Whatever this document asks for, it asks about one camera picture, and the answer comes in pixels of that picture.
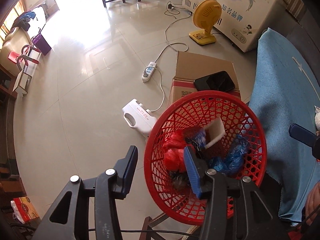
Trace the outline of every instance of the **silver screw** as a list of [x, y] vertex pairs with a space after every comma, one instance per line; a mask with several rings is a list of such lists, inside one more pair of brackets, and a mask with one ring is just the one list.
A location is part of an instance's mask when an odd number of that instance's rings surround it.
[[106, 170], [106, 174], [107, 175], [113, 175], [113, 174], [115, 174], [116, 173], [116, 171], [114, 170], [114, 169], [107, 169]]
[[207, 173], [208, 173], [209, 175], [216, 175], [216, 174], [217, 174], [217, 171], [216, 171], [215, 169], [208, 169], [208, 170], [207, 170]]
[[78, 175], [73, 175], [70, 177], [70, 181], [73, 183], [76, 183], [77, 181], [79, 181], [79, 176]]
[[242, 180], [243, 180], [244, 182], [250, 182], [250, 181], [251, 181], [251, 178], [248, 177], [248, 176], [244, 176], [244, 177], [242, 178]]

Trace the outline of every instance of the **black smartphone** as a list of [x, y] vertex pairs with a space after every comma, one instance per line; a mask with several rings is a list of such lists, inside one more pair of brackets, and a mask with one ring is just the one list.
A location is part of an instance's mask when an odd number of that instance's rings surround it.
[[227, 92], [235, 88], [235, 84], [226, 71], [220, 71], [202, 78], [196, 79], [193, 84], [198, 91], [218, 90]]

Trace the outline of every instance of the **yellow curtain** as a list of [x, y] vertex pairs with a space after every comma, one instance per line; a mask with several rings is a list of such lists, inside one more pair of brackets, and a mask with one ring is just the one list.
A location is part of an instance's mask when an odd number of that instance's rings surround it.
[[0, 28], [0, 49], [2, 48], [2, 44], [4, 38], [9, 33], [14, 20], [24, 12], [23, 3], [20, 0], [17, 4], [12, 8], [6, 19], [4, 20], [3, 25]]

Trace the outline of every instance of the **red plastic basket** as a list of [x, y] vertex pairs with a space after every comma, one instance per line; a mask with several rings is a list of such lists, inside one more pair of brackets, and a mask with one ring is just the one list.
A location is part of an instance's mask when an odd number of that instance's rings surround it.
[[[251, 151], [244, 156], [244, 165], [234, 176], [249, 176], [260, 186], [267, 163], [267, 146], [262, 126], [251, 109], [238, 98], [219, 91], [201, 91], [174, 102], [160, 116], [149, 136], [144, 172], [149, 192], [169, 217], [189, 225], [201, 225], [206, 202], [199, 200], [187, 188], [177, 191], [172, 187], [163, 164], [165, 138], [172, 132], [193, 126], [205, 126], [220, 117], [226, 135], [215, 144], [218, 154], [226, 155], [236, 134], [245, 135], [251, 142]], [[233, 199], [228, 199], [228, 218], [233, 214]]]

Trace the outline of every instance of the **chest freezer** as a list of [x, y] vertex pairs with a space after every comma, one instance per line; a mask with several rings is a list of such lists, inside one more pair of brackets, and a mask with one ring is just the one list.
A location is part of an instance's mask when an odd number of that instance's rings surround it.
[[[184, 8], [194, 12], [203, 0], [183, 0]], [[222, 7], [221, 18], [214, 25], [243, 52], [258, 46], [258, 39], [268, 27], [273, 28], [285, 13], [284, 0], [217, 0]]]

